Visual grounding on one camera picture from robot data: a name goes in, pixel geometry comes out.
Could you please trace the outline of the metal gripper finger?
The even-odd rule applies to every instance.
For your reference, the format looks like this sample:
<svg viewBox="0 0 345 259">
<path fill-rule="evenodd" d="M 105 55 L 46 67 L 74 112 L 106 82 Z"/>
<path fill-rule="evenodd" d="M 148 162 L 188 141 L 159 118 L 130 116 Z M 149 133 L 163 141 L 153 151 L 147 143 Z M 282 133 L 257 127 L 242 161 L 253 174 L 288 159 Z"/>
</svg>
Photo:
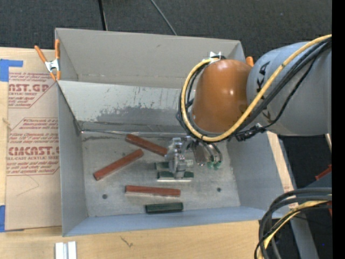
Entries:
<svg viewBox="0 0 345 259">
<path fill-rule="evenodd" d="M 185 141 L 181 138 L 172 138 L 169 142 L 167 153 L 164 156 L 166 161 L 173 161 L 173 160 L 184 160 L 184 144 Z"/>
<path fill-rule="evenodd" d="M 184 178 L 187 165 L 184 155 L 176 155 L 169 161 L 169 170 L 174 178 Z"/>
</svg>

